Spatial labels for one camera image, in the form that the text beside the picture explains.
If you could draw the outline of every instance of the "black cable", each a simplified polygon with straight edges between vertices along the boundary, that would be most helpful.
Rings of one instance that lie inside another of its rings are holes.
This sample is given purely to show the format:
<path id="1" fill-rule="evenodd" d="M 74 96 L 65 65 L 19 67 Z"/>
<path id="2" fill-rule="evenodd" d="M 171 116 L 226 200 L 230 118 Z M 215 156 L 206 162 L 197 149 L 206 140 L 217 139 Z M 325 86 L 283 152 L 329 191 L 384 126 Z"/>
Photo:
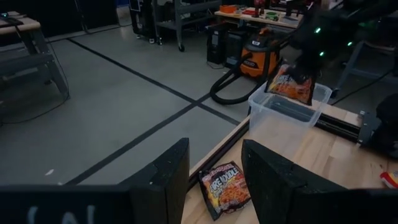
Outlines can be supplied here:
<path id="1" fill-rule="evenodd" d="M 36 115 L 36 116 L 34 116 L 34 117 L 32 117 L 32 118 L 28 118 L 28 119 L 25 119 L 25 120 L 22 120 L 22 121 L 1 122 L 0 127 L 1 127 L 2 125 L 4 125 L 4 124 L 21 124 L 21 123 L 25 123 L 25 122 L 28 122 L 28 121 L 32 121 L 32 120 L 34 120 L 34 119 L 36 119 L 36 118 L 39 118 L 39 117 L 41 117 L 41 116 L 43 116 L 43 115 L 45 115 L 45 114 L 47 114 L 47 113 L 49 113 L 49 112 L 51 112 L 51 111 L 57 109 L 57 108 L 59 108 L 60 106 L 62 106 L 63 104 L 65 104 L 65 102 L 69 99 L 69 96 L 70 96 L 70 95 L 69 95 L 69 83 L 68 83 L 68 78 L 67 78 L 67 76 L 65 75 L 65 72 L 64 72 L 64 70 L 63 70 L 63 67 L 62 67 L 62 65 L 61 65 L 61 63 L 60 63 L 60 61 L 59 61 L 59 59 L 58 59 L 57 54 L 55 53 L 55 50 L 54 50 L 54 48 L 53 48 L 51 42 L 49 42 L 48 39 L 47 39 L 47 42 L 50 44 L 51 49 L 52 49 L 52 52 L 53 52 L 53 54 L 54 54 L 54 57 L 55 57 L 55 59 L 57 60 L 57 63 L 59 64 L 59 66 L 60 66 L 60 68 L 61 68 L 63 77 L 65 78 L 65 82 L 66 82 L 66 84 L 67 84 L 67 89 L 68 89 L 68 95 L 63 99 L 63 101 L 62 101 L 59 105 L 57 105 L 57 106 L 55 106 L 55 107 L 53 107 L 53 108 L 51 108 L 51 109 L 49 109 L 49 110 L 47 110 L 47 111 L 41 113 L 41 114 L 38 114 L 38 115 Z"/>
<path id="2" fill-rule="evenodd" d="M 336 102 L 332 103 L 331 105 L 332 105 L 332 106 L 335 106 L 337 103 L 339 103 L 339 102 L 345 100 L 346 98 L 350 97 L 351 95 L 353 95 L 353 94 L 355 94 L 355 93 L 357 93 L 357 92 L 359 92 L 359 91 L 361 91 L 361 90 L 364 90 L 364 89 L 366 89 L 367 87 L 370 87 L 370 86 L 373 85 L 373 84 L 376 84 L 378 81 L 382 80 L 384 77 L 386 77 L 386 76 L 387 76 L 388 74 L 390 74 L 390 72 L 392 72 L 392 71 L 393 71 L 393 69 L 388 70 L 388 72 L 386 72 L 385 74 L 381 75 L 379 78 L 373 80 L 372 82 L 370 82 L 369 84 L 367 84 L 367 85 L 365 85 L 365 86 L 362 86 L 361 88 L 358 88 L 358 89 L 355 90 L 355 91 L 352 91 L 351 93 L 348 93 L 347 95 L 341 97 L 339 100 L 337 100 Z"/>
<path id="3" fill-rule="evenodd" d="M 212 69 L 214 69 L 214 70 L 219 70 L 219 69 L 223 69 L 223 68 L 225 68 L 225 65 L 223 64 L 223 66 L 222 67 L 218 67 L 218 68 L 216 68 L 216 67 L 213 67 L 209 62 L 206 62 L 206 64 L 210 67 L 210 68 L 212 68 Z"/>

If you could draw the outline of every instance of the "black floor tape line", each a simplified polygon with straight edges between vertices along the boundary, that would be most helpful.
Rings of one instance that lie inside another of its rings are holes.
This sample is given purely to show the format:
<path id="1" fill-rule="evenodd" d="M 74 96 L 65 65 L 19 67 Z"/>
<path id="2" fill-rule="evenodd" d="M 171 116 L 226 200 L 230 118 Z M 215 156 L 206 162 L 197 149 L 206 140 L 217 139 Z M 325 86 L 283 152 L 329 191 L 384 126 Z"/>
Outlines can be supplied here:
<path id="1" fill-rule="evenodd" d="M 190 102 L 190 104 L 186 107 L 184 107 L 182 110 L 178 111 L 177 113 L 173 114 L 172 116 L 170 116 L 169 118 L 163 120 L 162 122 L 160 122 L 159 124 L 156 124 L 155 126 L 153 126 L 152 128 L 150 128 L 149 130 L 147 130 L 146 132 L 144 132 L 143 134 L 141 134 L 140 136 L 138 136 L 137 138 L 135 138 L 134 140 L 132 140 L 131 142 L 127 143 L 125 146 L 123 146 L 122 148 L 118 149 L 117 151 L 115 151 L 114 153 L 112 153 L 111 155 L 109 155 L 108 157 L 104 158 L 103 160 L 99 161 L 98 163 L 96 163 L 95 165 L 91 166 L 89 169 L 87 169 L 86 171 L 84 171 L 83 173 L 81 173 L 80 175 L 78 175 L 77 177 L 73 178 L 72 180 L 68 181 L 65 185 L 77 185 L 82 183 L 84 180 L 86 180 L 87 178 L 89 178 L 90 176 L 92 176 L 93 174 L 95 174 L 96 172 L 98 172 L 99 170 L 101 170 L 102 168 L 104 168 L 105 166 L 107 166 L 108 164 L 110 164 L 111 162 L 113 162 L 115 159 L 117 159 L 118 157 L 120 157 L 121 155 L 123 155 L 124 153 L 128 152 L 128 150 L 132 149 L 134 146 L 138 145 L 139 143 L 141 143 L 142 141 L 144 141 L 145 139 L 147 139 L 149 136 L 151 136 L 152 134 L 154 134 L 156 131 L 160 130 L 161 128 L 165 127 L 166 125 L 170 124 L 171 122 L 175 121 L 176 119 L 178 119 L 179 117 L 183 116 L 184 114 L 186 114 L 187 112 L 189 112 L 190 110 L 192 110 L 194 107 L 199 107 L 231 124 L 235 124 L 238 125 L 240 122 L 236 121 L 233 118 L 230 118 L 229 116 L 218 112 L 217 110 L 214 110 L 206 105 L 203 105 L 202 102 L 204 102 L 205 100 L 210 98 L 210 94 L 206 94 L 205 96 L 199 98 L 198 100 L 194 100 L 192 98 L 190 98 L 189 96 L 186 96 L 176 90 L 173 90 L 161 83 L 159 83 L 158 81 L 155 81 L 137 71 L 134 71 L 133 69 L 95 51 L 92 50 L 84 45 L 82 45 L 81 43 L 76 42 L 75 40 L 71 40 L 71 39 L 67 39 L 70 42 L 76 44 L 77 46 L 131 72 L 132 74 L 156 85 L 157 87 L 160 87 L 166 91 L 168 91 L 169 93 L 179 96 L 180 98 L 187 100 L 188 102 Z"/>

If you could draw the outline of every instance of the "metal shelf cart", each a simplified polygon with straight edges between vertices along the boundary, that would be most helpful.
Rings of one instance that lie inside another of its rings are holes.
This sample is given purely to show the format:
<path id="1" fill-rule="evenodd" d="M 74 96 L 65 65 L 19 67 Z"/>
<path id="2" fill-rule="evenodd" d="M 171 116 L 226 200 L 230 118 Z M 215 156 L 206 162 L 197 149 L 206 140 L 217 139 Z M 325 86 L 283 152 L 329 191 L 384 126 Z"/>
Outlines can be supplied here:
<path id="1" fill-rule="evenodd" d="M 172 29 L 177 32 L 178 49 L 181 52 L 185 51 L 185 47 L 182 44 L 182 27 L 188 24 L 193 24 L 201 21 L 205 21 L 209 18 L 214 17 L 214 15 L 209 11 L 209 9 L 217 9 L 221 5 L 221 0 L 212 0 L 200 3 L 191 3 L 189 5 L 183 5 L 181 0 L 174 0 L 174 14 L 175 19 L 171 21 L 160 21 L 158 13 L 157 0 L 152 0 L 152 8 L 154 9 L 154 20 L 155 20 L 155 33 L 157 37 L 157 42 L 162 45 L 162 38 L 159 34 L 159 27 L 164 27 L 167 29 Z M 196 12 L 205 12 L 201 16 L 192 16 Z M 190 17 L 184 18 L 184 15 L 191 14 Z"/>

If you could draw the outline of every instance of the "cart wheel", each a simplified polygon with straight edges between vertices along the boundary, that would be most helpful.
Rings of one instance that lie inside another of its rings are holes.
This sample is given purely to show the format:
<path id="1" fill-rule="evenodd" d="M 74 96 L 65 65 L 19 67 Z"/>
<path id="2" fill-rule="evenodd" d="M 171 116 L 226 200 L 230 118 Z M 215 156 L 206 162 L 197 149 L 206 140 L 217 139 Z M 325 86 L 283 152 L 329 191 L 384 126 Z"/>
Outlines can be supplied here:
<path id="1" fill-rule="evenodd" d="M 334 99 L 336 98 L 337 94 L 338 94 L 339 89 L 334 89 L 330 95 L 330 98 Z"/>
<path id="2" fill-rule="evenodd" d="M 180 44 L 180 45 L 178 46 L 178 50 L 179 50 L 180 52 L 184 52 L 184 51 L 185 51 L 184 45 Z"/>

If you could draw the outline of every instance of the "shop vacuum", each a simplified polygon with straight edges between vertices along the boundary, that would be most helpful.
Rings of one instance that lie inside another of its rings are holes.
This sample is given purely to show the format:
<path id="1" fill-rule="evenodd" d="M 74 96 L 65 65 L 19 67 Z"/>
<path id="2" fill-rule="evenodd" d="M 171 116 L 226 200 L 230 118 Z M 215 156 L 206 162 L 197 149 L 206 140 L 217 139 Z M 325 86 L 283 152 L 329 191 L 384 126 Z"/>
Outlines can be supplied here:
<path id="1" fill-rule="evenodd" d="M 279 52 L 288 44 L 288 38 L 289 36 L 282 37 L 267 28 L 252 35 L 242 49 L 240 60 L 211 87 L 211 98 L 221 105 L 235 105 L 247 101 L 249 96 L 267 81 L 268 76 L 277 72 L 277 67 L 282 61 Z M 217 92 L 241 76 L 257 81 L 257 85 L 247 95 L 232 100 L 217 96 Z"/>

